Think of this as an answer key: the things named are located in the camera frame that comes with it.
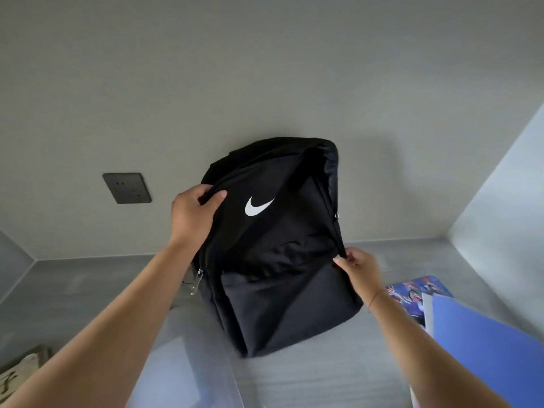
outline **blue notebook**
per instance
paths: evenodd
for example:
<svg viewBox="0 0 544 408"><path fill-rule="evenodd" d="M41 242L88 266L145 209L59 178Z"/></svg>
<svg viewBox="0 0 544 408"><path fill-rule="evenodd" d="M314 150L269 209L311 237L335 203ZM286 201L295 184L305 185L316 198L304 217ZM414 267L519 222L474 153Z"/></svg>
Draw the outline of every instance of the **blue notebook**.
<svg viewBox="0 0 544 408"><path fill-rule="evenodd" d="M544 407L544 345L452 298L432 296L433 336L514 407Z"/></svg>

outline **person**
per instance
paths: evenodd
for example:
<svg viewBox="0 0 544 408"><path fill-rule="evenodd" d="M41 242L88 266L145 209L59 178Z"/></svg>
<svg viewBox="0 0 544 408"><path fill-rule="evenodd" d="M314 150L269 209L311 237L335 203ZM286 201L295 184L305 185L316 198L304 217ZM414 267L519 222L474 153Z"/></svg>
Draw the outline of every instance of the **person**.
<svg viewBox="0 0 544 408"><path fill-rule="evenodd" d="M205 205L210 189L197 185L172 203L172 234L134 281L57 355L40 368L3 408L124 407L197 250L227 192ZM421 407L508 404L464 368L415 323L385 291L377 261L347 248L333 260L377 318L389 349Z"/></svg>

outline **transparent plastic sheet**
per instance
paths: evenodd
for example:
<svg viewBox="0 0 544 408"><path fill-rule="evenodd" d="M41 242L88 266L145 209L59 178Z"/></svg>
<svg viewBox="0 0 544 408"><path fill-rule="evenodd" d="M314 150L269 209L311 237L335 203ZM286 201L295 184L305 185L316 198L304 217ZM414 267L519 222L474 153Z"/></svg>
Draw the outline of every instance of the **transparent plastic sheet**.
<svg viewBox="0 0 544 408"><path fill-rule="evenodd" d="M243 408L224 334L204 309L172 309L127 408Z"/></svg>

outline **person's right arm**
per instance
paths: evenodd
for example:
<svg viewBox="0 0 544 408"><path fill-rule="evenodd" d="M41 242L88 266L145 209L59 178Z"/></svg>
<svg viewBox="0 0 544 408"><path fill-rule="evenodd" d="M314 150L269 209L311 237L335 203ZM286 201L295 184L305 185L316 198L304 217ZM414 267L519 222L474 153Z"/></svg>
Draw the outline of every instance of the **person's right arm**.
<svg viewBox="0 0 544 408"><path fill-rule="evenodd" d="M385 290L374 257L360 249L346 249L348 259L335 263L349 276L353 288L377 322L400 370L422 408L508 407L472 372L429 336Z"/></svg>

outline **forearm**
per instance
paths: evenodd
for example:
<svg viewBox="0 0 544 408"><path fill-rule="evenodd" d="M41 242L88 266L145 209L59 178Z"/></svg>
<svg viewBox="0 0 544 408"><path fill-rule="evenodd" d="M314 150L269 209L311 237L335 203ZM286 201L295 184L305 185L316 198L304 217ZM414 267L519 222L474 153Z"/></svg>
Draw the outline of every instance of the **forearm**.
<svg viewBox="0 0 544 408"><path fill-rule="evenodd" d="M170 245L157 254L5 406L125 406L197 248Z"/></svg>
<svg viewBox="0 0 544 408"><path fill-rule="evenodd" d="M385 291L371 311L422 407L508 404L447 353Z"/></svg>

